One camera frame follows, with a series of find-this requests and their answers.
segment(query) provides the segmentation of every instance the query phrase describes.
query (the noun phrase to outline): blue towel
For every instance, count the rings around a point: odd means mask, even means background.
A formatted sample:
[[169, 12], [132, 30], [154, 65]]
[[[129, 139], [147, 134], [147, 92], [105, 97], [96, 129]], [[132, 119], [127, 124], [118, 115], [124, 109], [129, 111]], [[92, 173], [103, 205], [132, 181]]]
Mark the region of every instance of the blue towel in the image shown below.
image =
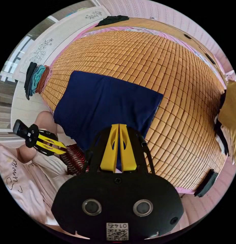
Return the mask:
[[[163, 95], [110, 76], [73, 71], [55, 112], [55, 123], [87, 150], [98, 132], [126, 124], [145, 137]], [[117, 168], [121, 170], [118, 152]]]
[[32, 84], [33, 84], [33, 74], [30, 78], [30, 81], [29, 81], [29, 85], [28, 85], [28, 88], [27, 88], [27, 95], [26, 95], [26, 98], [29, 100], [30, 99], [30, 96], [33, 96], [32, 94]]
[[30, 96], [33, 96], [33, 94], [36, 93], [36, 88], [37, 85], [41, 79], [41, 76], [43, 74], [43, 72], [45, 71], [45, 67], [43, 65], [39, 65], [39, 67], [37, 68], [37, 70], [34, 71], [33, 75], [32, 75], [32, 86], [31, 86], [31, 94]]

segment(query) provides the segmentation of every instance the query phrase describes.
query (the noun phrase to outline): teal towel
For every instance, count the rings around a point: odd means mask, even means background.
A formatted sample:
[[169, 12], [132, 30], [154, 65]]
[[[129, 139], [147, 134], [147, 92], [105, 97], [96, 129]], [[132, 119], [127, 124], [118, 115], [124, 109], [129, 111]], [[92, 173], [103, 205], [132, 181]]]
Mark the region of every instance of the teal towel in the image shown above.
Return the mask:
[[43, 65], [39, 65], [36, 71], [32, 75], [32, 86], [31, 86], [31, 96], [36, 93], [37, 85], [41, 79], [43, 72], [45, 71], [45, 67]]

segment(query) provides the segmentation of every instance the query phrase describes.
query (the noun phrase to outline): brown towel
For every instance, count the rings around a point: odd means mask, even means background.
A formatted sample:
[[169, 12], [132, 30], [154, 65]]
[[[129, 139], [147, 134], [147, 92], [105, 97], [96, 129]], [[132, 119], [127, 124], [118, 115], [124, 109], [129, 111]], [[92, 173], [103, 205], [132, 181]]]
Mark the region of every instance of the brown towel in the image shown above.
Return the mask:
[[46, 69], [43, 72], [43, 74], [41, 76], [41, 79], [40, 79], [40, 81], [39, 81], [39, 83], [37, 85], [37, 88], [36, 88], [36, 93], [38, 92], [39, 94], [41, 94], [41, 92], [42, 92], [42, 89], [43, 89], [44, 84], [45, 84], [45, 80], [46, 80], [46, 78], [48, 76], [48, 73], [49, 73], [49, 66], [47, 66], [47, 65], [44, 65], [44, 66], [45, 66]]

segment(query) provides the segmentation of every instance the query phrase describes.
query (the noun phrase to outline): black cloth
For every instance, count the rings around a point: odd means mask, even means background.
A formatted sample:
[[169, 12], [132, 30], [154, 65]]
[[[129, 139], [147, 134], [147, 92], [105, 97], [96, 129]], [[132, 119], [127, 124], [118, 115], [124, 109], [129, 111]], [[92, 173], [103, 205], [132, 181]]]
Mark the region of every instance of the black cloth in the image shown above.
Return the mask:
[[[220, 96], [220, 107], [219, 107], [219, 110], [218, 110], [218, 114], [220, 112], [220, 109], [222, 108], [224, 102], [225, 102], [225, 98], [226, 98], [226, 92], [227, 90], [224, 91], [223, 94], [221, 94]], [[223, 145], [224, 145], [224, 148], [225, 148], [225, 155], [229, 154], [229, 150], [228, 150], [228, 145], [227, 145], [227, 141], [223, 135], [223, 132], [221, 130], [221, 122], [217, 119], [216, 120], [216, 124], [215, 124], [215, 127], [214, 127], [214, 131], [216, 132], [216, 134], [220, 137]]]
[[221, 122], [217, 119], [216, 120], [216, 124], [215, 124], [215, 127], [214, 127], [214, 131], [216, 132], [216, 134], [220, 137], [223, 145], [224, 145], [224, 148], [225, 148], [225, 155], [229, 154], [229, 150], [228, 150], [228, 145], [227, 145], [227, 141], [223, 135], [223, 132], [221, 130]]
[[117, 23], [120, 21], [124, 21], [124, 20], [128, 20], [129, 17], [128, 16], [123, 16], [123, 15], [118, 15], [118, 16], [108, 16], [107, 18], [101, 20], [97, 26], [102, 26], [102, 25], [109, 25], [109, 24], [113, 24], [113, 23]]
[[222, 108], [222, 106], [223, 106], [223, 104], [225, 102], [226, 93], [227, 93], [227, 90], [224, 90], [224, 93], [221, 94], [221, 96], [220, 96], [220, 107], [219, 107], [218, 113], [220, 112], [220, 109]]
[[24, 90], [25, 90], [26, 96], [27, 96], [27, 92], [28, 92], [29, 82], [30, 82], [31, 76], [33, 75], [33, 73], [35, 71], [36, 66], [37, 66], [37, 63], [31, 62], [26, 71], [26, 79], [25, 79], [25, 84], [24, 84]]
[[203, 182], [196, 189], [194, 196], [203, 197], [215, 183], [217, 176], [218, 173], [214, 172], [214, 170], [211, 169], [204, 178]]

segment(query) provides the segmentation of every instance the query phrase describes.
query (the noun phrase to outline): screw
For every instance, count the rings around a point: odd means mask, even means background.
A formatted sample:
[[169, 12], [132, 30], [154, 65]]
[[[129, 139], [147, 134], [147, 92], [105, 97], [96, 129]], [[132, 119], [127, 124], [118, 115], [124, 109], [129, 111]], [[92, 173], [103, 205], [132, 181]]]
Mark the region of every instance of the screw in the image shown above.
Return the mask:
[[121, 183], [121, 178], [116, 177], [114, 182], [115, 182], [115, 184], [120, 184]]
[[178, 217], [174, 217], [172, 220], [171, 220], [171, 224], [175, 224], [176, 222], [178, 221]]

